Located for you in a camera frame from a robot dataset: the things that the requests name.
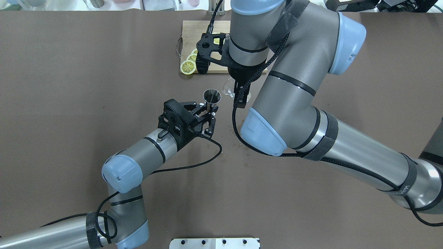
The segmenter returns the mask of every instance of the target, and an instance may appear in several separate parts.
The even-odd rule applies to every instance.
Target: light blue plastic cover
[[[139,227],[131,235],[127,236],[124,240],[117,242],[118,249],[133,249],[137,246],[141,246],[149,239],[148,221],[146,221],[141,227]]]
[[[240,133],[248,144],[272,156],[280,156],[287,148],[280,135],[252,107],[249,109]]]
[[[128,193],[143,181],[138,163],[127,155],[111,157],[101,168],[103,179],[120,193]]]
[[[285,0],[231,0],[231,8],[240,15],[253,16],[280,6]]]
[[[340,27],[338,30],[337,49],[334,62],[329,70],[330,74],[336,75],[340,75],[348,69],[366,38],[365,26],[347,18],[341,12],[338,12],[338,15]]]

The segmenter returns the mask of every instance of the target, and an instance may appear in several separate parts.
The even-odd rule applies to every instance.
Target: table surface
[[[417,157],[443,116],[443,15],[344,14],[367,38],[346,73],[325,78],[314,105]],[[205,11],[1,13],[1,236],[95,210],[107,196],[103,162],[154,130],[164,101],[222,89],[229,75],[186,76],[176,66],[182,21],[208,19]],[[264,249],[442,247],[442,228],[378,190],[319,162],[247,149],[233,133],[232,99],[219,106],[213,138],[223,154],[143,182],[151,234],[140,248],[223,236],[259,237]],[[237,113],[241,124],[247,112]],[[195,139],[162,168],[216,152]]]

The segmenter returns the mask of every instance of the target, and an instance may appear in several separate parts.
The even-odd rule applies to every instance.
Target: citrus slice
[[[188,56],[188,58],[186,58],[186,60],[191,60],[191,61],[193,61],[193,62],[195,62],[195,59],[197,58],[197,55],[196,54],[190,54],[189,56]]]
[[[193,72],[195,72],[196,68],[197,68],[197,66],[195,65],[194,61],[186,60],[180,65],[180,72],[182,72],[186,75],[190,75]]]

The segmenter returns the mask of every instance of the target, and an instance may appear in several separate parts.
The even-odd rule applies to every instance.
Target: wooden cutting board
[[[186,58],[191,54],[191,52],[196,48],[195,44],[202,37],[202,33],[206,32],[208,28],[209,21],[183,21],[182,27],[182,38],[183,38],[183,49],[180,56],[180,65],[186,60]],[[231,21],[215,21],[213,33],[229,33],[229,28]],[[208,69],[208,73],[228,73],[228,68],[225,66],[220,66],[215,63],[211,63]]]

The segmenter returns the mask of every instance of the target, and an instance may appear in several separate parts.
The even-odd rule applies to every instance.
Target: gray strap
[[[312,161],[320,161],[326,153],[332,148],[337,139],[338,135],[338,121],[334,117],[334,115],[330,113],[326,113],[326,117],[328,118],[328,127],[326,129],[326,134],[320,140],[320,142],[307,154],[302,156],[304,159],[312,160]]]
[[[277,24],[269,33],[266,45],[275,52],[281,40],[299,23],[299,17],[309,3],[309,0],[289,0],[286,8],[277,21]]]
[[[400,154],[402,154],[408,161],[408,176],[406,176],[406,179],[401,184],[398,191],[383,191],[388,195],[406,196],[417,179],[417,163],[410,159],[409,156],[403,153]]]
[[[100,238],[97,236],[94,212],[90,212],[86,215],[86,236],[88,237],[88,244],[91,249],[103,247],[100,243]]]

